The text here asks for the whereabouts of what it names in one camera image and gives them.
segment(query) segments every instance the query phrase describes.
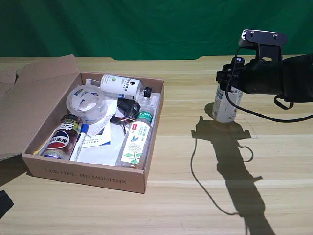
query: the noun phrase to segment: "spray bottle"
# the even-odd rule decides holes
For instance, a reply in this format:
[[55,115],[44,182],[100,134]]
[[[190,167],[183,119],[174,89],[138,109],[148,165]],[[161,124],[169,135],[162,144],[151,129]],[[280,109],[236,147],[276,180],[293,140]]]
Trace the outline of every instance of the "spray bottle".
[[[237,57],[236,60],[236,68],[242,67],[245,63],[245,60],[242,57]],[[235,57],[231,60],[231,64],[223,66],[223,71],[232,71],[234,68],[234,62]],[[218,84],[212,110],[213,119],[221,123],[233,122],[237,114],[237,108],[232,106],[226,98],[226,87],[227,83]],[[228,91],[228,96],[234,104],[239,105],[243,92],[237,88],[231,87],[230,91]]]

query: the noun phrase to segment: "wood grain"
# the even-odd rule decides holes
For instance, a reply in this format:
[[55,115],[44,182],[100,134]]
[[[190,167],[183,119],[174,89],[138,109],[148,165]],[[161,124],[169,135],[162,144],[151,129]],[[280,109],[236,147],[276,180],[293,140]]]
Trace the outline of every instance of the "wood grain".
[[[20,69],[41,59],[0,57],[0,69]],[[165,79],[147,191],[142,195],[39,179],[27,175],[18,158],[0,162],[0,189],[15,203],[0,220],[0,234],[244,235],[247,226],[251,235],[311,235],[313,120],[283,124],[239,112],[233,125],[218,125],[208,115],[215,74],[230,59],[77,58],[81,71]],[[313,111],[311,103],[284,111],[264,95],[244,94],[241,105],[285,119]],[[216,204],[191,174],[193,152],[193,171]],[[252,161],[243,162],[252,154]]]

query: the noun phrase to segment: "green backdrop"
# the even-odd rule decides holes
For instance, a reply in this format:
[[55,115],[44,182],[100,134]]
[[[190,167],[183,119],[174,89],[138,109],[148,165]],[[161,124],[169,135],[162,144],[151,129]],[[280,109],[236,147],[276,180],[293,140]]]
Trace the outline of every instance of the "green backdrop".
[[232,55],[243,29],[313,53],[313,0],[0,0],[0,56],[117,60]]

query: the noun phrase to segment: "white plastic bottle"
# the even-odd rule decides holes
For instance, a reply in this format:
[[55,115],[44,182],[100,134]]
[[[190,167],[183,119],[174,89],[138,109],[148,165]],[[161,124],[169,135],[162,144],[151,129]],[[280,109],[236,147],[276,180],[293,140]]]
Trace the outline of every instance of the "white plastic bottle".
[[145,87],[140,80],[105,74],[101,79],[100,89],[119,94],[119,98],[138,100]]
[[115,166],[143,169],[152,132],[154,108],[150,98],[143,98],[136,121],[132,122],[124,139]]
[[[213,119],[218,122],[230,123],[233,122],[236,117],[237,108],[235,108],[234,106],[232,106],[232,104],[228,102],[225,90],[226,87],[223,87],[223,85],[221,87],[221,84],[218,85],[212,110],[212,116]],[[239,105],[243,96],[243,92],[238,90],[237,88],[231,87],[230,91],[228,92],[228,96],[234,104]]]

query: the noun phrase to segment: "clear tape roll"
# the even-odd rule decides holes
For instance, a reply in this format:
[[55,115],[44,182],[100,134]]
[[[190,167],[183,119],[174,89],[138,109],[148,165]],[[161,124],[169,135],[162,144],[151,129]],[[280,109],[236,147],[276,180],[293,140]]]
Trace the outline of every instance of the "clear tape roll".
[[67,96],[67,108],[88,125],[101,120],[107,112],[103,91],[95,85],[81,85],[73,89]]

